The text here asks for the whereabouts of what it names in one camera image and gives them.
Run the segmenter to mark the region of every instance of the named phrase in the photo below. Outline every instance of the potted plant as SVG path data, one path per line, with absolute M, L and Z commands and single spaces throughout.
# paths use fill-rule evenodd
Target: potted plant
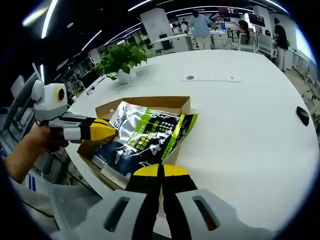
M 122 84 L 127 84 L 130 71 L 142 61 L 147 61 L 145 50 L 138 43 L 119 44 L 111 50 L 106 50 L 96 67 L 98 74 L 105 74 L 112 80 L 119 79 Z

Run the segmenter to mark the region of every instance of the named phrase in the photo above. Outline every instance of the snack package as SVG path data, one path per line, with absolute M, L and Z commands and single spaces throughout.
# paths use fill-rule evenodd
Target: snack package
M 138 169 L 161 164 L 187 137 L 197 114 L 175 114 L 122 101 L 109 125 L 117 137 L 96 149 L 92 160 L 103 164 L 128 179 Z

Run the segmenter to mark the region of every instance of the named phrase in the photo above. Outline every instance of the round white table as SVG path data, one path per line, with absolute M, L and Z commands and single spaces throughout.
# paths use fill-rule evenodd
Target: round white table
M 127 85 L 104 79 L 69 111 L 96 117 L 95 107 L 123 97 L 190 96 L 198 119 L 176 165 L 251 227 L 277 231 L 294 216 L 313 185 L 318 139 L 312 121 L 304 126 L 296 115 L 297 106 L 307 109 L 303 99 L 273 63 L 260 54 L 198 50 L 150 58 L 135 72 Z M 78 156 L 78 147 L 66 148 L 72 162 L 107 197 L 111 190 Z M 154 231 L 169 237 L 158 215 Z

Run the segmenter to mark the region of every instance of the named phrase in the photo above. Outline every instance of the cardboard box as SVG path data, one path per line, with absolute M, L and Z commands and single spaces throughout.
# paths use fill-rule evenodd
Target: cardboard box
M 151 109 L 162 110 L 175 114 L 187 114 L 190 110 L 190 97 L 189 96 L 144 96 L 144 97 L 128 97 L 121 98 L 116 101 L 106 103 L 98 106 L 95 111 L 98 118 L 110 119 L 117 109 L 118 105 L 125 101 L 129 104 L 148 107 Z M 84 141 L 79 149 L 78 154 L 93 170 L 95 175 L 103 181 L 111 189 L 125 189 L 129 180 L 122 174 L 115 171 L 113 168 L 106 164 L 99 168 L 92 162 L 92 157 L 95 153 L 95 149 L 105 144 L 105 140 L 102 141 Z M 166 163 L 175 165 L 180 147 L 169 156 Z

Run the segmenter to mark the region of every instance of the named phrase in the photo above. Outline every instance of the green leaves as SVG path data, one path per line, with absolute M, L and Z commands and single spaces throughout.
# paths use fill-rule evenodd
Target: green leaves
M 147 61 L 145 50 L 138 43 L 120 44 L 111 50 L 106 50 L 102 54 L 101 62 L 97 65 L 98 74 L 106 74 L 112 80 L 117 77 L 112 73 L 117 73 L 122 69 L 129 74 L 131 68 L 141 65 L 142 61 Z

